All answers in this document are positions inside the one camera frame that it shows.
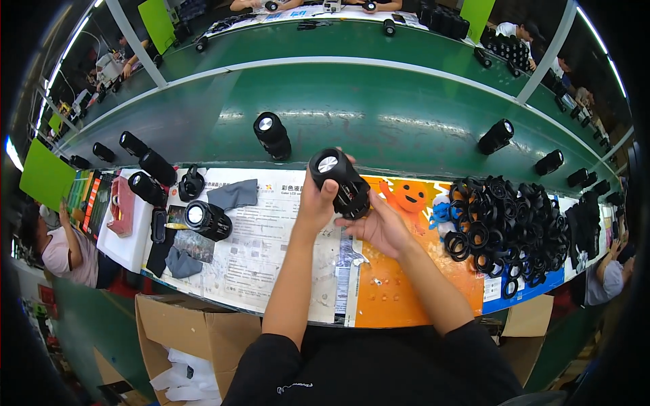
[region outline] white machine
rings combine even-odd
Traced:
[[[323,13],[338,13],[341,11],[341,0],[323,0]]]
[[[107,53],[97,61],[97,80],[109,88],[122,74],[122,65],[115,60],[112,53]]]

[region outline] metal pole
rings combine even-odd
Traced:
[[[106,5],[109,7],[110,13],[113,15],[115,23],[120,28],[124,38],[126,38],[126,41],[131,46],[133,53],[138,57],[140,62],[142,62],[142,66],[144,66],[144,69],[149,73],[153,82],[155,82],[156,86],[160,89],[165,88],[167,86],[167,81],[164,79],[158,68],[156,68],[156,65],[147,54],[147,51],[144,50],[144,47],[140,43],[140,39],[135,34],[129,20],[126,18],[126,14],[124,14],[120,2],[118,0],[106,0]]]
[[[48,96],[45,95],[45,90],[43,90],[43,88],[41,86],[37,86],[36,91],[38,92],[38,94],[41,95],[41,97],[43,97],[45,99],[45,102],[47,103],[49,108],[52,109],[54,114],[56,114],[61,119],[61,121],[63,121],[68,127],[70,127],[71,131],[79,134],[79,129],[75,127],[75,125],[72,123],[72,121],[68,120],[67,117],[65,117],[63,114],[61,114],[61,112],[57,108],[57,105],[54,104],[54,102],[52,100],[50,100],[50,98]]]
[[[564,14],[562,14],[560,25],[558,26],[557,31],[555,31],[555,35],[551,40],[551,44],[537,65],[535,72],[530,76],[530,79],[528,82],[526,82],[524,88],[521,89],[521,92],[516,99],[517,103],[521,105],[526,104],[530,95],[535,91],[537,86],[540,85],[542,78],[544,78],[544,75],[546,75],[546,72],[548,72],[555,58],[558,57],[558,53],[564,44],[564,40],[567,38],[569,30],[571,30],[576,10],[577,3],[575,0],[567,0],[567,4],[564,8]]]
[[[624,163],[622,167],[618,168],[618,171],[616,171],[614,175],[618,176],[622,171],[625,170],[625,168],[627,168],[627,162]]]
[[[612,150],[609,151],[607,154],[605,154],[605,156],[604,156],[603,158],[601,158],[601,162],[605,162],[605,161],[608,160],[609,157],[611,157],[611,156],[612,156],[616,151],[618,151],[619,149],[621,149],[621,147],[623,146],[623,144],[625,143],[625,141],[627,141],[627,139],[630,138],[630,137],[632,136],[633,133],[634,133],[634,126],[630,127],[630,129],[627,130],[627,133],[625,133],[625,135],[623,136],[623,138],[621,138],[621,140],[620,140],[619,142],[616,143],[616,145],[612,148]]]
[[[40,129],[37,129],[37,128],[36,128],[36,125],[35,125],[34,123],[32,123],[32,122],[30,121],[30,122],[29,122],[29,125],[30,125],[30,127],[32,127],[34,130],[36,130],[36,132],[38,132],[38,134],[39,134],[41,137],[43,137],[43,140],[45,140],[45,142],[47,142],[49,145],[52,146],[52,150],[53,150],[54,152],[57,152],[57,153],[63,155],[64,157],[66,157],[66,158],[69,158],[69,157],[70,157],[70,156],[68,156],[68,154],[65,154],[65,153],[61,152],[61,150],[59,149],[59,147],[57,147],[57,146],[56,146],[52,141],[48,140],[48,139],[47,139],[47,135],[44,134],[43,131],[41,131]]]

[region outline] green board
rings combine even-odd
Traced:
[[[495,0],[465,0],[460,16],[469,21],[469,37],[478,44]]]
[[[61,198],[70,193],[76,171],[37,140],[32,141],[23,167],[20,190],[58,212]]]
[[[163,0],[147,0],[138,6],[138,10],[151,41],[156,46],[158,53],[162,55],[176,39],[174,26],[167,14]]]
[[[54,130],[55,133],[59,133],[59,130],[61,129],[61,118],[57,116],[56,114],[52,114],[52,118],[49,119],[48,123],[50,128]]]

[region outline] orange poster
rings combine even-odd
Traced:
[[[472,257],[454,262],[440,238],[453,229],[451,222],[439,222],[449,212],[448,182],[363,176],[370,187],[397,210],[415,239],[440,269],[467,298],[475,315],[483,305],[483,277],[473,270]],[[400,266],[370,244],[363,243],[355,327],[400,327],[429,324],[416,293]]]

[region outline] white plastic bag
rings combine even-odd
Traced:
[[[215,371],[208,360],[169,348],[167,359],[172,367],[153,378],[155,390],[165,390],[170,401],[190,401],[188,406],[219,406],[221,395],[216,384]]]

